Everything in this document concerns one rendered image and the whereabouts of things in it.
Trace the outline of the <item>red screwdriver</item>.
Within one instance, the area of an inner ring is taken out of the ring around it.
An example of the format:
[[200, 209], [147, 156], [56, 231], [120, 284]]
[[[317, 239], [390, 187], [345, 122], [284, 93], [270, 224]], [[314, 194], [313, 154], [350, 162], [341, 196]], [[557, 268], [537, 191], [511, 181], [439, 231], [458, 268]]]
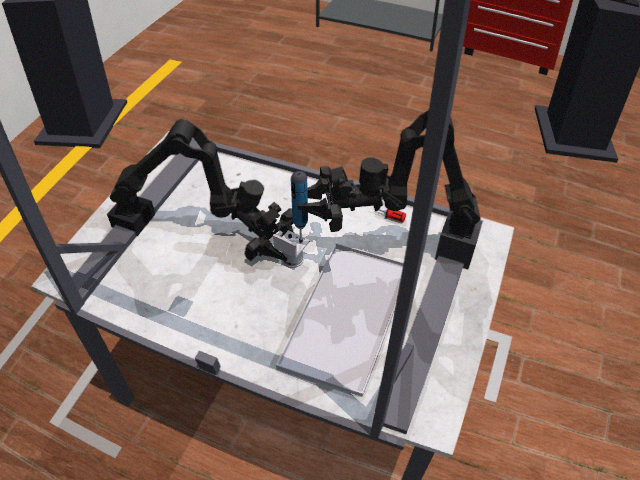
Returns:
[[391, 211], [388, 209], [387, 210], [379, 209], [378, 211], [384, 212], [385, 218], [391, 218], [396, 221], [404, 222], [406, 218], [406, 213], [403, 213], [401, 211]]

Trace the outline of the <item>blue electric screwdriver barrel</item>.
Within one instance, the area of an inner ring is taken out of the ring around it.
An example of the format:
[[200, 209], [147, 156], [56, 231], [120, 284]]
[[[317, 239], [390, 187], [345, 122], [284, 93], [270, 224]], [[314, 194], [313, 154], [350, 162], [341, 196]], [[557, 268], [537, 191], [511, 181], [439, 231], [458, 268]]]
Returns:
[[302, 171], [296, 171], [291, 175], [291, 198], [293, 223], [300, 230], [302, 240], [302, 229], [308, 222], [308, 212], [297, 208], [297, 205], [308, 203], [307, 175]]

